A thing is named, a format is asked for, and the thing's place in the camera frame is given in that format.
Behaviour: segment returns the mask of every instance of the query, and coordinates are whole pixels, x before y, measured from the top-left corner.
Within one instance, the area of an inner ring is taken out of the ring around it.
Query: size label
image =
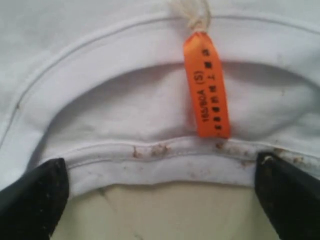
[[[210,37],[195,32],[183,46],[184,65],[200,137],[230,137],[222,65]]]

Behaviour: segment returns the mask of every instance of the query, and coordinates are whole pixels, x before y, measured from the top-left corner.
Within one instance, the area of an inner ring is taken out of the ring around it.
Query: white t-shirt
[[[272,151],[320,176],[320,1],[211,0],[232,137],[197,137],[186,21],[166,0],[0,2],[0,189],[65,158],[111,184],[251,186]]]

